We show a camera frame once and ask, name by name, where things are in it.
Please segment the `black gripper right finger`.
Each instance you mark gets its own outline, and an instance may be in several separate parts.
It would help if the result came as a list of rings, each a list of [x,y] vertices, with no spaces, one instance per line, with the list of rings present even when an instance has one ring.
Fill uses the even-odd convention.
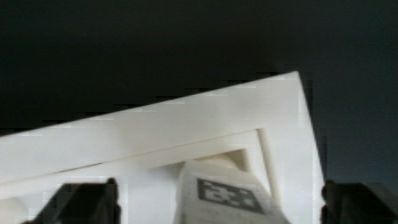
[[[382,184],[325,182],[321,224],[398,224],[398,196]]]

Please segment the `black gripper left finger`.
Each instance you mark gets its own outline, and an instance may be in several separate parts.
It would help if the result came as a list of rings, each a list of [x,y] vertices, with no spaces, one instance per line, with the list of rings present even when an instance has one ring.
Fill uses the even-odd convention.
[[[117,181],[66,183],[35,217],[21,224],[121,224]]]

